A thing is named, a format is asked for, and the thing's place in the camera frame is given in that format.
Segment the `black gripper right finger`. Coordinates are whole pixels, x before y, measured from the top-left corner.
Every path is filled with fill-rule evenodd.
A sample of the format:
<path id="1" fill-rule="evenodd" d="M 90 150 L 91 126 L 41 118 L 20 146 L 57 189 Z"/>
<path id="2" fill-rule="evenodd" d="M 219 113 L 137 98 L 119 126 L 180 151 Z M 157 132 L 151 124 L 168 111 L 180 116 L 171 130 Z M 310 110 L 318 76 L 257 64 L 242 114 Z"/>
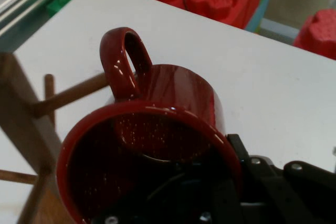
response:
<path id="1" fill-rule="evenodd" d="M 249 155 L 239 135 L 227 139 L 241 164 L 245 223 L 335 223 L 334 173 L 303 161 L 280 169 Z"/>

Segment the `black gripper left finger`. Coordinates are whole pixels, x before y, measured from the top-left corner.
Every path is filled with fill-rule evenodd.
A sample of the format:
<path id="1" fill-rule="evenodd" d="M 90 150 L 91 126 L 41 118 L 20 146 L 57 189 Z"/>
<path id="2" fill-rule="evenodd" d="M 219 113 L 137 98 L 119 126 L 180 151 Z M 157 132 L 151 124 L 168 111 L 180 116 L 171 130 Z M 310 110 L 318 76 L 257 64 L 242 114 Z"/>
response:
<path id="1" fill-rule="evenodd" d="M 222 166 L 177 165 L 142 181 L 92 223 L 239 223 L 240 202 Z"/>

